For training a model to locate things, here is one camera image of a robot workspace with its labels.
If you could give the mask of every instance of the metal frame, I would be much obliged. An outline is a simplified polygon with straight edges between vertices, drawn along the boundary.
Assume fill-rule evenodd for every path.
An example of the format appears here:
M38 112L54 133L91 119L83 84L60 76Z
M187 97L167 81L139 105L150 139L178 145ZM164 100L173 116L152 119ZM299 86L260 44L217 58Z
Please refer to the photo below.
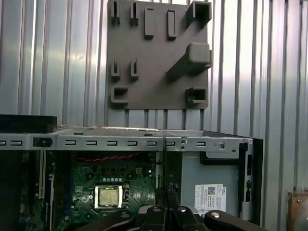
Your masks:
M92 151L162 151L163 138L167 151L172 152L232 152L238 158L242 142L252 143L252 138L209 137L202 131L192 137L182 131L131 128L80 128L67 127L49 134L0 133L0 150L41 150L34 144L35 138L51 139L45 150L92 150Z
M46 143L35 143L35 139L41 141L52 141ZM238 179L239 194L242 199L242 212L238 214L244 220L254 220L260 223L261 205L261 180L260 185L251 186L252 198L246 202L246 187L248 181L253 183L253 175L247 174L248 155L261 158L261 162L252 168L257 174L255 179L262 177L262 148L261 153L255 152L256 139L237 137L215 132L189 131L189 130L158 130L140 128L107 128L107 127L63 127L54 133L0 133L0 151L11 150L92 150L92 151L167 151L167 152L200 152L206 153L207 158L244 160L245 167L242 176ZM247 146L241 153L240 146ZM258 211L253 214L253 203Z

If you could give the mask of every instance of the green circuit board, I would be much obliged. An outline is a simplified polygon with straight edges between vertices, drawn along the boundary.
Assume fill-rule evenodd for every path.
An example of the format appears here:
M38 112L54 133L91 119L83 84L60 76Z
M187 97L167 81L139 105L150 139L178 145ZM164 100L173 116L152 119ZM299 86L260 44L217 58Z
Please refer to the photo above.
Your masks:
M118 158L132 154L47 152L44 176L42 155L25 154L20 231L73 231L119 209L154 205L155 153Z
M154 166L108 166L98 163L93 167L86 163L78 163L72 167L72 186L70 203L66 207L64 226L75 223L89 223L106 216L109 213L127 208L136 213L141 206L154 205L156 178ZM95 199L100 195L95 193L101 188L121 188L117 193L122 204L118 207L95 207Z

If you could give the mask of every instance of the sticker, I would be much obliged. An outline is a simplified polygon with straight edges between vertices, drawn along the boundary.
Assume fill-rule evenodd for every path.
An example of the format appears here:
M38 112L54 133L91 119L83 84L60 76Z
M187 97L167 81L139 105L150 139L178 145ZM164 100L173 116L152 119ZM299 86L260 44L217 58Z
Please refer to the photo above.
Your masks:
M198 210L199 215L210 210L217 209L226 211L227 189L222 184L201 184L195 187L194 207Z

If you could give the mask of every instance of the red wire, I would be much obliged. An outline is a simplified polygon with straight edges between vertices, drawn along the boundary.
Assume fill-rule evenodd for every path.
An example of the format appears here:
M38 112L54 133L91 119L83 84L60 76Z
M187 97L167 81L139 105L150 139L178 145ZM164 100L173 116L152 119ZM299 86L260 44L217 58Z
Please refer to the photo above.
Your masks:
M106 160L115 160L115 159L130 159L134 156L137 156L139 154L141 154L142 152L138 152L138 153L133 153L130 155L123 155L123 156L110 156L110 157L104 157L104 158L97 158L97 159L86 159L83 157L77 157L78 160L82 160L85 162L98 162L98 161L106 161Z

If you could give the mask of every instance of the barcode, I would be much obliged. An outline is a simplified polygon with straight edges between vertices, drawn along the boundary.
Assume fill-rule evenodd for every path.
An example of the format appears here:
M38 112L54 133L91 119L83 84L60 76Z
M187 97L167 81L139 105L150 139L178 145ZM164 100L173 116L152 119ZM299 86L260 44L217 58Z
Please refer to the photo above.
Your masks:
M208 195L215 195L215 188L216 187L208 187L207 188L207 194Z

